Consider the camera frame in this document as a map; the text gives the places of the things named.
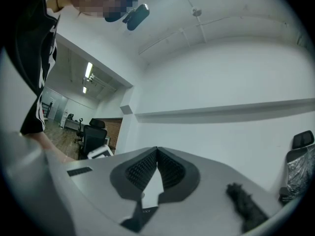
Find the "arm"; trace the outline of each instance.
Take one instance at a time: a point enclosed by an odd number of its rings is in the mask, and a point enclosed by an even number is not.
[[[32,138],[39,142],[43,149],[49,149],[53,151],[58,158],[58,160],[62,163],[68,163],[75,161],[74,159],[66,156],[62,153],[53,143],[48,139],[44,132],[27,134],[26,137]]]

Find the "black office chair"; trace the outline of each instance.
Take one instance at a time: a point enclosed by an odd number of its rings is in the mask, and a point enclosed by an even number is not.
[[[292,149],[286,155],[288,168],[287,187],[281,187],[279,201],[285,205],[294,198],[303,195],[315,172],[314,135],[309,131],[297,134],[293,138]]]
[[[107,136],[105,123],[101,120],[92,119],[90,125],[85,125],[83,128],[84,142],[79,150],[79,160],[87,159],[88,153],[96,148],[104,145]]]
[[[80,138],[74,139],[74,142],[78,142],[78,141],[82,141],[83,140],[83,132],[81,131],[81,122],[83,122],[83,118],[79,119],[80,123],[79,123],[79,127],[77,130],[77,136]]]

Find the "person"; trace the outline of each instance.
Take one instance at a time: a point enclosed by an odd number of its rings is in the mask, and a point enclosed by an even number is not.
[[[35,0],[23,8],[12,30],[15,39],[9,42],[6,50],[19,74],[37,95],[21,133],[38,141],[43,149],[52,150],[61,162],[74,159],[56,148],[44,133],[41,106],[45,81],[57,58],[56,32],[60,11],[73,5],[79,14],[104,17],[107,22],[113,22],[123,17],[135,2],[137,0]]]

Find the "black strip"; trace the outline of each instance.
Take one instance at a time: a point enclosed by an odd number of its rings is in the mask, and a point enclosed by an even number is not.
[[[92,171],[92,169],[90,167],[84,167],[84,168],[79,168],[79,169],[75,169],[75,170],[70,170],[67,172],[68,172],[68,175],[70,177],[72,177],[72,176],[84,174],[84,173],[90,172],[90,171]]]

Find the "white desk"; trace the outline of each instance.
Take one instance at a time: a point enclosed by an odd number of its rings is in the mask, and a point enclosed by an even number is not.
[[[74,130],[78,130],[79,128],[79,122],[76,122],[76,121],[73,121],[73,120],[69,120],[69,119],[65,119],[65,122],[63,124],[63,128],[67,127],[67,128],[71,128],[71,129],[74,129]],[[83,132],[83,127],[84,127],[84,124],[81,123],[81,131]]]

